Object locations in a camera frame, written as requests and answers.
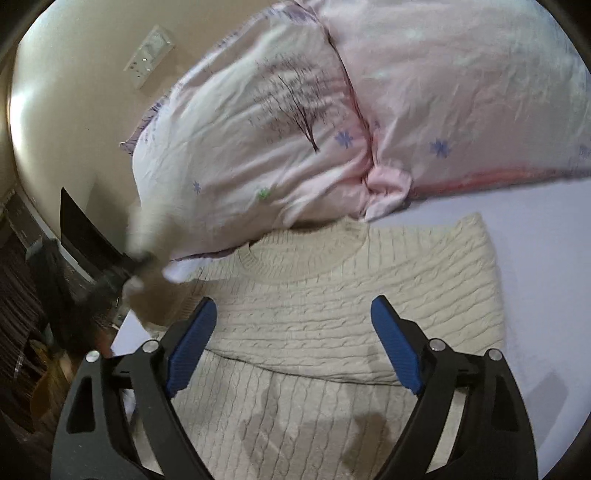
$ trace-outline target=pillow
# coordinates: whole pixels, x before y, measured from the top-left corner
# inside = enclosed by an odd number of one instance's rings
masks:
[[[378,215],[410,177],[374,169],[368,140],[324,27],[298,5],[267,9],[192,68],[140,134],[138,221],[146,235],[174,229],[179,257],[296,222]]]
[[[411,196],[590,173],[591,77],[535,1],[311,4]]]
[[[158,112],[160,111],[167,99],[168,95],[163,95],[156,101],[155,104],[153,104],[148,109],[146,113],[144,113],[144,116],[139,121],[139,125],[136,127],[131,137],[119,144],[119,146],[124,152],[127,152],[129,155],[134,154],[135,146],[138,143],[139,136],[142,134],[144,130],[146,130],[146,128],[148,128],[152,120],[158,115]]]

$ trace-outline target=electrical outlet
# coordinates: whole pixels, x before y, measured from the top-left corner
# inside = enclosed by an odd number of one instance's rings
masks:
[[[137,89],[141,88],[150,73],[173,48],[174,43],[170,37],[156,25],[124,68],[124,72],[129,75],[133,86]]]

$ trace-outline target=wall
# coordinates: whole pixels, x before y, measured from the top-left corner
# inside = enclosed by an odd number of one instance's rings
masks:
[[[8,132],[7,104],[4,101],[7,97],[11,70],[9,65],[0,72],[0,210],[3,201],[17,181]]]
[[[217,40],[271,0],[56,0],[14,65],[10,124],[21,184],[59,234],[60,189],[122,248],[137,191],[119,148],[150,104]],[[176,48],[140,90],[123,72],[158,24]]]

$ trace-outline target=cream knit sweater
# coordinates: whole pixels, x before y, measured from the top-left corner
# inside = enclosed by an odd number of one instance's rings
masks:
[[[343,220],[274,232],[199,269],[193,294],[215,300],[217,327],[174,405],[217,479],[377,473],[414,406],[371,326],[377,295],[457,350],[502,343],[494,251],[479,215],[449,228]],[[450,414],[456,426],[461,410]],[[445,463],[453,433],[432,467]],[[143,442],[140,434],[140,455],[154,466]]]

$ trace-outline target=white bedsheet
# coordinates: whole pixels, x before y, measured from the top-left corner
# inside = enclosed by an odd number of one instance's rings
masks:
[[[540,478],[591,411],[589,205],[591,180],[559,182],[429,200],[378,222],[445,225],[475,211],[484,217],[504,294],[504,352],[533,425]],[[198,262],[176,264],[170,274],[180,280]],[[130,314],[113,345],[117,354],[144,341],[138,326]]]

